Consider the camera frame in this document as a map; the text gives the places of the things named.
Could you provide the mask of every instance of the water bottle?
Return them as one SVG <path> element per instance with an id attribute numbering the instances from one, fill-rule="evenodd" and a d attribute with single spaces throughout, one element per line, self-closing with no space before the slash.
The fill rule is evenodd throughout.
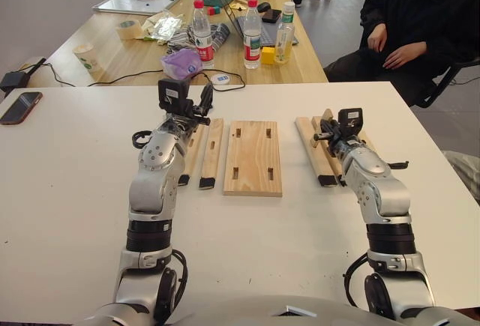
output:
<path id="1" fill-rule="evenodd" d="M 290 60 L 292 53 L 293 35 L 295 26 L 293 25 L 293 11 L 295 4 L 287 1 L 283 4 L 282 23 L 278 26 L 277 42 L 275 43 L 275 63 L 285 64 Z"/>
<path id="2" fill-rule="evenodd" d="M 196 50 L 202 60 L 203 68 L 212 69 L 214 68 L 214 61 L 209 18 L 203 13 L 203 0 L 195 0 L 193 5 L 195 10 L 192 26 Z"/>
<path id="3" fill-rule="evenodd" d="M 262 19 L 257 11 L 257 0 L 248 0 L 248 11 L 244 23 L 245 48 L 244 65 L 247 69 L 256 69 L 260 65 L 260 34 L 262 34 Z"/>

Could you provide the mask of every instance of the wooden board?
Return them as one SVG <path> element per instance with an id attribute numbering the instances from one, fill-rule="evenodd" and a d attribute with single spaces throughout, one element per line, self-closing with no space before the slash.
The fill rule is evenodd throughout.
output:
<path id="1" fill-rule="evenodd" d="M 187 145 L 187 157 L 185 158 L 185 170 L 181 174 L 178 180 L 179 186 L 188 184 L 190 176 L 195 169 L 195 162 L 197 161 L 198 150 L 200 149 L 200 143 L 202 142 L 203 131 L 206 128 L 205 125 L 198 125 L 193 132 L 192 137 Z"/>
<path id="2" fill-rule="evenodd" d="M 322 148 L 314 148 L 311 144 L 311 139 L 315 133 L 315 129 L 311 121 L 308 118 L 297 118 L 295 120 L 295 125 L 300 133 L 301 140 L 303 141 L 308 158 L 310 159 L 310 163 L 312 164 L 313 170 L 315 171 L 315 176 L 320 182 L 320 185 L 337 185 L 336 177 Z"/>
<path id="3" fill-rule="evenodd" d="M 321 133 L 320 129 L 320 119 L 330 121 L 333 119 L 333 114 L 330 109 L 325 110 L 323 113 L 322 117 L 319 116 L 314 116 L 312 118 L 312 125 L 313 128 L 317 133 Z M 342 165 L 340 164 L 340 161 L 336 157 L 332 157 L 329 153 L 329 142 L 327 140 L 320 140 L 319 146 L 323 150 L 323 153 L 325 154 L 325 157 L 330 164 L 331 170 L 333 171 L 335 177 L 337 178 L 338 182 L 343 186 L 344 183 L 341 181 L 342 178 Z"/>
<path id="4" fill-rule="evenodd" d="M 282 196 L 276 122 L 232 121 L 223 194 Z"/>
<path id="5" fill-rule="evenodd" d="M 199 183 L 201 190 L 215 187 L 223 134 L 224 120 L 222 118 L 213 119 L 208 127 L 207 146 L 205 148 L 205 156 L 203 157 L 202 176 Z"/>

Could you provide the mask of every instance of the white wall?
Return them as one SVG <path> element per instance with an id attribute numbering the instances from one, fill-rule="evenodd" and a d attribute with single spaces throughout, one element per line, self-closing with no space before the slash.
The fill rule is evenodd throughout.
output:
<path id="1" fill-rule="evenodd" d="M 50 56 L 99 1 L 0 0 L 0 78 L 32 56 Z"/>

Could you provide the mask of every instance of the yellow cube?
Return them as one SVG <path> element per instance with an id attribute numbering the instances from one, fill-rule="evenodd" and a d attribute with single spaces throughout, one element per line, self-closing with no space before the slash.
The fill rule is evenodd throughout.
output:
<path id="1" fill-rule="evenodd" d="M 262 64 L 273 64 L 275 58 L 274 47 L 264 47 L 262 49 Z"/>

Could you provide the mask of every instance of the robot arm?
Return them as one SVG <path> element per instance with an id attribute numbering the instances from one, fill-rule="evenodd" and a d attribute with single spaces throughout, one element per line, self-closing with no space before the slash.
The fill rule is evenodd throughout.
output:
<path id="1" fill-rule="evenodd" d="M 322 120 L 321 133 L 313 138 L 328 140 L 328 151 L 342 163 L 346 185 L 358 198 L 370 244 L 366 259 L 375 271 L 365 280 L 369 310 L 406 325 L 447 325 L 441 323 L 447 311 L 451 319 L 464 320 L 454 311 L 434 307 L 423 258 L 415 246 L 410 195 L 389 165 L 358 138 L 362 125 L 362 109 L 343 109 L 338 121 Z M 423 322 L 430 323 L 420 323 L 419 316 L 427 313 Z"/>
<path id="2" fill-rule="evenodd" d="M 187 145 L 212 107 L 213 86 L 207 84 L 199 106 L 188 100 L 188 82 L 164 79 L 158 84 L 165 121 L 152 132 L 133 135 L 140 148 L 139 170 L 130 185 L 127 243 L 121 252 L 113 303 L 78 325 L 163 325 L 182 298 L 187 282 L 186 259 L 170 245 L 177 185 L 185 167 Z M 142 136 L 150 140 L 139 143 Z M 183 265 L 176 291 L 172 256 Z"/>

